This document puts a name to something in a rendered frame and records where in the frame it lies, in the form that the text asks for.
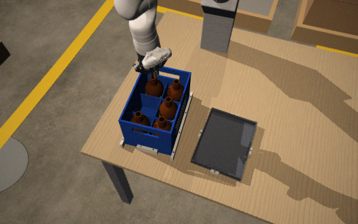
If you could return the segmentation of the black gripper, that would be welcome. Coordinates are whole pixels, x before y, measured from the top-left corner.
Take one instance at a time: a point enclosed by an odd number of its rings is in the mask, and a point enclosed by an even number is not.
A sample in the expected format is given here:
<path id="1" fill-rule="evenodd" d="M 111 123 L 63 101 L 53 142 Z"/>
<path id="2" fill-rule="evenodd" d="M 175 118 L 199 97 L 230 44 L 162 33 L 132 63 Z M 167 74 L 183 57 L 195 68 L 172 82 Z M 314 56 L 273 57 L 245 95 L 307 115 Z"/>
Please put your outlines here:
<path id="1" fill-rule="evenodd" d="M 167 62 L 167 60 L 166 60 L 166 61 L 163 61 L 162 63 L 159 63 L 159 64 L 153 66 L 152 68 L 146 69 L 146 68 L 144 68 L 144 66 L 143 66 L 143 64 L 142 64 L 142 61 L 143 61 L 143 59 L 145 58 L 145 56 L 140 55 L 140 54 L 138 54 L 138 53 L 137 53 L 137 55 L 138 55 L 138 60 L 137 60 L 138 63 L 137 63 L 137 64 L 133 64 L 133 67 L 134 67 L 135 71 L 136 71 L 136 72 L 143 73 L 143 74 L 149 74 L 149 72 L 151 72 L 150 74 L 151 74 L 151 76 L 154 77 L 154 78 L 158 77 L 158 75 L 159 75 L 159 68 L 162 68 L 162 67 L 164 66 L 164 64 Z"/>

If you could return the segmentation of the dark blue crate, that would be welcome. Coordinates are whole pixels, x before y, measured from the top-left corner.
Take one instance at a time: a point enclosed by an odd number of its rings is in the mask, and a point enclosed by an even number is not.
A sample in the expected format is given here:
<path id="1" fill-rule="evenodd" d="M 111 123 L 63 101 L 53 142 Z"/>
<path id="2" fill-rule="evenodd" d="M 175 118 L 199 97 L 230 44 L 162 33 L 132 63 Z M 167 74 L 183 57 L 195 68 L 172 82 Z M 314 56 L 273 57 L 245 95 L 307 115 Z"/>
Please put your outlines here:
<path id="1" fill-rule="evenodd" d="M 118 122 L 127 145 L 135 147 L 137 145 L 142 145 L 158 149 L 159 153 L 171 156 L 189 100 L 190 83 L 179 75 L 180 84 L 184 87 L 184 91 L 180 102 L 175 102 L 178 109 L 174 121 L 167 120 L 172 124 L 171 130 L 160 130 L 153 128 L 153 125 L 159 118 L 159 107 L 167 97 L 167 89 L 170 85 L 172 85 L 173 80 L 176 78 L 158 75 L 158 80 L 163 83 L 164 88 L 162 97 L 158 98 L 147 95 L 145 92 L 145 85 L 150 80 L 150 76 L 150 73 L 139 74 Z M 143 115 L 148 117 L 150 120 L 150 127 L 130 122 L 136 111 L 140 111 Z M 138 132 L 133 130 L 133 128 L 143 130 L 148 133 Z M 159 134 L 159 137 L 153 135 L 153 133 Z"/>

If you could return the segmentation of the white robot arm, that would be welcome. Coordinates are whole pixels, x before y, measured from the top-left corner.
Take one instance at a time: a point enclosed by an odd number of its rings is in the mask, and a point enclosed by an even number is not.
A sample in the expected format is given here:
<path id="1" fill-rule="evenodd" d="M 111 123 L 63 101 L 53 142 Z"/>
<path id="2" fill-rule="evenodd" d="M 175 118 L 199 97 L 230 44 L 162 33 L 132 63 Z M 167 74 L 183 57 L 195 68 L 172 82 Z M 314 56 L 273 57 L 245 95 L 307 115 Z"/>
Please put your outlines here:
<path id="1" fill-rule="evenodd" d="M 135 49 L 145 56 L 144 68 L 152 68 L 172 56 L 169 48 L 160 48 L 155 24 L 158 0 L 114 0 L 114 4 L 118 14 L 130 20 Z"/>

